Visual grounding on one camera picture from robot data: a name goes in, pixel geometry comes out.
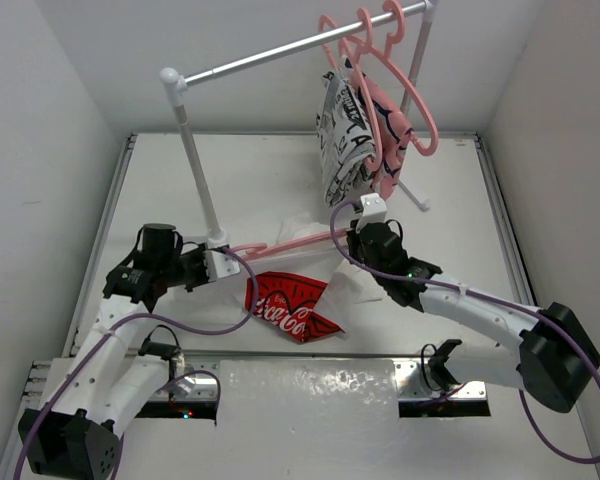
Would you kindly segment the white red print t-shirt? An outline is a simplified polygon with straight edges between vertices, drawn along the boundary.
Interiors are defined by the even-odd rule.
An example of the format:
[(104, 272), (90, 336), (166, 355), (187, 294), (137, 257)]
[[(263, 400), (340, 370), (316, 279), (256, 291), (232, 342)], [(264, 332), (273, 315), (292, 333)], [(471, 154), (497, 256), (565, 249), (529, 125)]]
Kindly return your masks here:
[[(276, 241), (267, 245), (325, 231), (330, 232), (328, 225), (302, 212), (283, 220)], [(220, 330), (253, 310), (286, 340), (306, 344), (346, 336), (354, 307), (384, 297), (375, 280), (344, 259), (333, 241), (246, 262), (254, 277), (241, 272), (192, 292), (180, 287), (169, 295), (164, 311), (196, 328)]]

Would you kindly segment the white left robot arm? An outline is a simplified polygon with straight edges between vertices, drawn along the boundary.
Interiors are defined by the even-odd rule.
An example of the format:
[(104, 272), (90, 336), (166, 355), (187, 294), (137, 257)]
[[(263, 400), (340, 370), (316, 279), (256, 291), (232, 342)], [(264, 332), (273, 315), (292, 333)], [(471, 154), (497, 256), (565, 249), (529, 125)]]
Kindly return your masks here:
[(111, 479), (124, 432), (150, 397), (173, 381), (182, 350), (145, 341), (125, 373), (119, 371), (132, 341), (144, 329), (181, 328), (155, 314), (171, 289), (187, 291), (216, 280), (223, 249), (199, 242), (188, 248), (169, 224), (146, 224), (131, 251), (106, 275), (92, 326), (61, 383), (18, 423), (22, 441), (14, 478), (25, 468), (60, 479)]

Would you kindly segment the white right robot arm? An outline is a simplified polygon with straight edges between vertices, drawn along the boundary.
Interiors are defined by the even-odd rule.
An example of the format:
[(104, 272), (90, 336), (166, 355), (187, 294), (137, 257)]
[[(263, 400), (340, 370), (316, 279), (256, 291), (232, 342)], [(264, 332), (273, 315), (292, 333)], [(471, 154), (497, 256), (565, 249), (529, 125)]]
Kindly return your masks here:
[(429, 360), (429, 375), (447, 390), (479, 380), (520, 389), (548, 409), (568, 413), (600, 367), (600, 353), (576, 314), (558, 302), (524, 306), (475, 290), (462, 292), (434, 264), (413, 257), (386, 222), (354, 220), (350, 256), (402, 307), (443, 317), (494, 341), (485, 352), (462, 355), (462, 341), (443, 342)]

